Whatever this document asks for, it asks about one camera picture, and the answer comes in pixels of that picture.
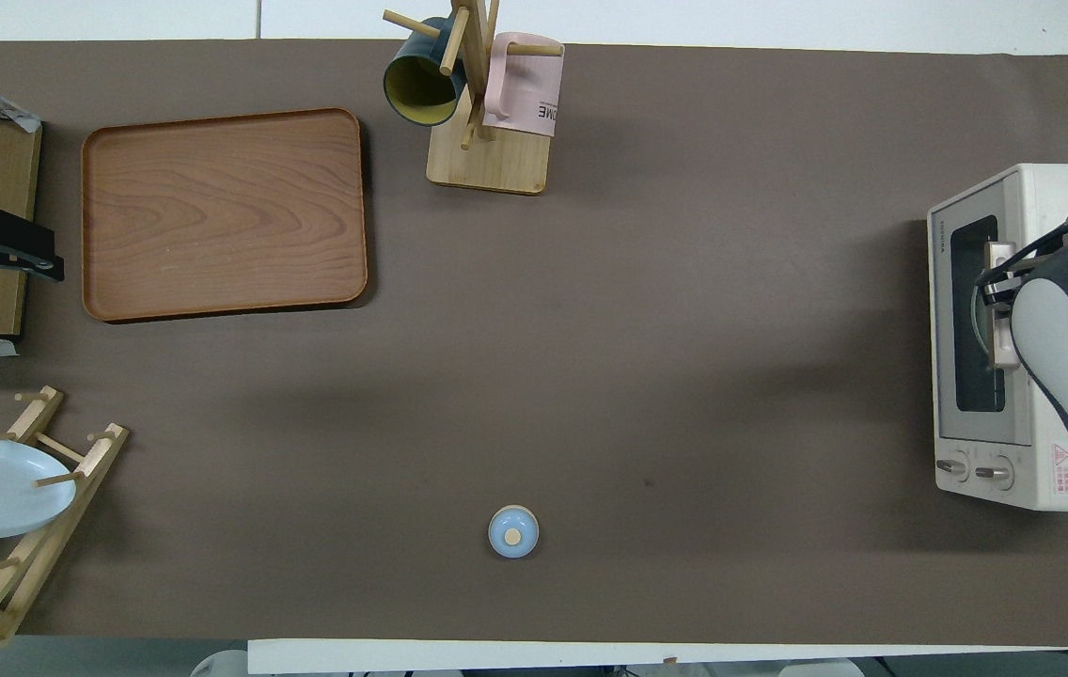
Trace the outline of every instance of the toaster oven knob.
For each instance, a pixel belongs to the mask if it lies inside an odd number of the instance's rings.
[[[969,474],[969,467],[959,462],[959,460],[939,459],[938,461],[934,461],[934,468],[952,473],[952,475],[955,476],[964,476]]]
[[[998,484],[1010,484],[1010,468],[977,468],[974,471],[981,479],[991,479]]]

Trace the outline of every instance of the brown table mat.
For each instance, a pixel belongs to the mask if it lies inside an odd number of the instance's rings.
[[[82,304],[98,319],[345,303],[366,286],[365,245],[358,121],[340,108],[82,145]]]
[[[1068,161],[1068,59],[572,46],[518,198],[426,182],[395,49],[0,44],[75,266],[88,132],[310,107],[363,124],[373,257],[357,308],[122,327],[32,282],[0,423],[51,382],[135,435],[23,630],[1068,644],[1068,515],[934,488],[922,224]]]

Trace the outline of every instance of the toaster oven window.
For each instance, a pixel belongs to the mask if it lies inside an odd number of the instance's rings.
[[[952,329],[956,367],[956,407],[967,412],[1000,412],[1006,381],[989,364],[983,337],[989,316],[973,282],[986,267],[986,243],[998,240],[998,218],[989,216],[952,232]]]

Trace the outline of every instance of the mug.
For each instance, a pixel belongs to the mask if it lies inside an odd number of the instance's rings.
[[[554,137],[563,57],[509,54],[509,44],[541,44],[563,50],[563,44],[545,35],[501,33],[492,38],[483,124]]]
[[[467,72],[461,59],[455,60],[450,77],[438,72],[455,21],[435,17],[422,22],[438,29],[438,37],[412,31],[383,69],[383,95],[406,121],[433,127],[455,113],[467,85]]]

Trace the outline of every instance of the wooden mug stand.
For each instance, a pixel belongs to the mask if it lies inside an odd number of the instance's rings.
[[[70,502],[69,507],[45,526],[19,536],[10,552],[0,552],[0,648],[17,633],[19,623],[23,621],[28,609],[49,578],[62,548],[66,547],[100,482],[108,475],[108,469],[112,467],[116,454],[121,453],[129,438],[128,429],[109,424],[104,431],[88,436],[91,448],[83,454],[53,440],[45,430],[64,397],[64,393],[48,385],[36,393],[18,394],[15,396],[17,402],[28,403],[28,406],[6,432],[0,434],[0,440],[41,445],[66,463],[67,468],[75,468],[65,475],[48,479],[78,483],[75,501]]]
[[[491,7],[486,12],[483,0],[452,0],[455,22],[440,69],[449,75],[455,58],[460,57],[467,69],[467,89],[452,119],[429,132],[426,177],[439,185],[538,195],[546,188],[551,138],[483,125],[483,92],[488,85],[491,38],[497,33],[499,4],[499,0],[491,0]],[[431,37],[438,35],[435,28],[395,12],[384,12],[383,19]],[[514,44],[508,52],[563,56],[559,47],[535,44]]]

